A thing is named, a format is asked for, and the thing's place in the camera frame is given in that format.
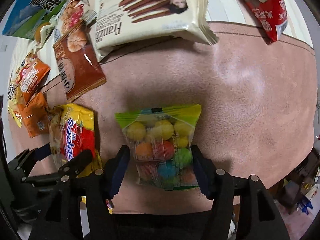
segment red chinese snack package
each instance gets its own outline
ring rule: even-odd
[[[39,60],[36,55],[26,57],[22,62],[15,82],[16,85],[20,86],[26,105],[36,92],[41,80],[49,71],[50,67]]]
[[[101,168],[100,156],[95,150],[94,115],[91,110],[76,104],[55,106],[49,111],[49,142],[57,168],[84,150],[91,151],[93,160],[79,176],[88,176]]]
[[[284,0],[244,0],[260,20],[271,42],[277,41],[288,25]]]

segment orange gumball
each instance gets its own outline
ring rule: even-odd
[[[151,143],[139,143],[136,146],[136,155],[138,157],[152,157],[152,145]]]

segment orange snack bag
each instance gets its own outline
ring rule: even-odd
[[[18,109],[31,138],[49,133],[48,104],[41,92],[30,101],[28,106],[18,104]]]
[[[22,66],[15,82],[20,86],[26,104],[28,104],[39,83],[49,71],[50,67],[35,55],[25,62],[25,66]]]

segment yellow gumball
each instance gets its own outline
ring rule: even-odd
[[[127,137],[131,140],[141,141],[146,135],[146,128],[140,122],[130,124],[127,130]]]
[[[168,120],[157,121],[154,128],[152,129],[152,134],[155,139],[162,141],[170,139],[173,133],[173,125]]]
[[[171,138],[169,140],[172,144],[175,144],[177,148],[186,148],[189,144],[188,137],[182,136],[179,138]]]
[[[193,133],[194,128],[190,124],[187,124],[185,122],[178,120],[174,124],[174,130],[180,136],[189,136],[190,134]]]

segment transparent plastic bag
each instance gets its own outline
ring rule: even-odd
[[[190,145],[200,113],[200,105],[189,105],[116,114],[136,162],[139,184],[166,190],[197,187]]]

